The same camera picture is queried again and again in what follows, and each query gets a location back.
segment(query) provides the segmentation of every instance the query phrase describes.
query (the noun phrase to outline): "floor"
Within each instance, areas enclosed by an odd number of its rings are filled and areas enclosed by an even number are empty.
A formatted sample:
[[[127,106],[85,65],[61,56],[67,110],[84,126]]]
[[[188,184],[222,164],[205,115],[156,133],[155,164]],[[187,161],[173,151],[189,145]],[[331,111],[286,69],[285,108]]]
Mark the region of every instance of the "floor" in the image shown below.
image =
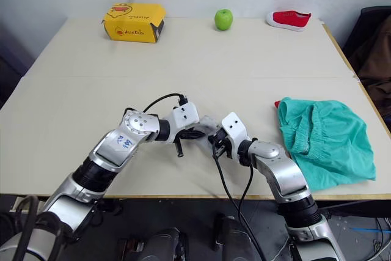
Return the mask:
[[[0,196],[0,209],[8,210],[12,206],[12,199],[10,196]],[[210,246],[213,219],[217,213],[235,215],[229,201],[129,199],[122,200],[121,204],[123,211],[120,215],[105,213],[102,225],[88,228],[76,244],[64,250],[59,260],[116,261],[116,246],[120,238],[146,239],[168,227],[177,227],[189,236],[189,260],[221,260],[221,252],[214,252]],[[266,258],[271,260],[287,237],[284,220],[277,215],[275,203],[248,200],[243,208]],[[386,229],[386,223],[383,219],[380,221],[382,228]],[[381,239],[380,233],[351,230],[352,227],[376,228],[373,218],[331,216],[329,224],[347,261],[367,260],[374,253],[374,240]],[[384,243],[388,239],[389,236],[385,233]],[[389,248],[383,252],[383,260],[388,260],[388,253]],[[277,260],[291,260],[288,250],[283,250]]]

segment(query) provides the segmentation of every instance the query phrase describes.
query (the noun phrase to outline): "white shoe sole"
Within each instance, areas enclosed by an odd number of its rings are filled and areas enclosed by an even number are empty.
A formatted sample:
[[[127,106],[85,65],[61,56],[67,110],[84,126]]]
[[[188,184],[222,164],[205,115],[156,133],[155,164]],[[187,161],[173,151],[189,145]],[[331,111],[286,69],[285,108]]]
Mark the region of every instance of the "white shoe sole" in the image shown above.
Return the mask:
[[[290,26],[289,24],[280,24],[280,23],[275,22],[273,20],[273,13],[274,12],[269,12],[268,15],[266,16],[266,22],[269,25],[276,27],[276,28],[288,29],[288,30],[296,31],[296,32],[304,31],[305,27],[300,28],[300,27],[296,27],[296,26]]]

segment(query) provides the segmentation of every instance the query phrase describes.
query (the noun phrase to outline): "brown jacket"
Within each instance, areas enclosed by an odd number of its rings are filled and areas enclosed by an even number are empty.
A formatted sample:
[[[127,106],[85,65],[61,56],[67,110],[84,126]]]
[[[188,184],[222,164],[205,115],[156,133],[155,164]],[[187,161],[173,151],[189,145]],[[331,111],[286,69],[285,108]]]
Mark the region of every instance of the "brown jacket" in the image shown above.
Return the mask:
[[[391,16],[349,61],[380,114],[391,115]]]

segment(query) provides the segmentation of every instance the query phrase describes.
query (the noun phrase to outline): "white table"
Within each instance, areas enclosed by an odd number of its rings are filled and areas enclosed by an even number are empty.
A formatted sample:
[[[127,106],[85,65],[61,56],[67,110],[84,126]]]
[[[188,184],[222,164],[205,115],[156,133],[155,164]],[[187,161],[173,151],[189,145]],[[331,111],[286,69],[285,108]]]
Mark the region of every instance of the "white table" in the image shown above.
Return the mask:
[[[217,32],[210,20],[167,19],[157,44],[113,42],[98,20],[69,20],[0,111],[0,193],[49,195],[120,122],[127,106],[143,109],[170,92],[188,95],[221,120],[235,111],[249,134],[282,144],[274,101],[292,98],[347,104],[367,123],[378,179],[315,193],[316,199],[390,199],[391,140],[353,72],[322,24],[303,33],[238,19]],[[164,116],[174,98],[151,110]],[[191,142],[144,144],[107,196],[225,197],[216,166]],[[222,157],[232,194],[248,169]],[[271,199],[256,173],[249,198]]]

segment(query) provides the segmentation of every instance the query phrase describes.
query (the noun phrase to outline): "duck cartoon print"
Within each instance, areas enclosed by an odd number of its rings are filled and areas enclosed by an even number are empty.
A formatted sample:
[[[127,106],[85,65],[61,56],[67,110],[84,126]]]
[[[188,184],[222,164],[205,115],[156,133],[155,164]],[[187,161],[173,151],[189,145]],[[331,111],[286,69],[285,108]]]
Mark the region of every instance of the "duck cartoon print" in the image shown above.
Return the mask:
[[[111,10],[109,10],[108,15],[113,18],[117,18],[121,15],[126,15],[127,13],[130,13],[132,10],[133,8],[128,3],[114,4],[111,7]]]

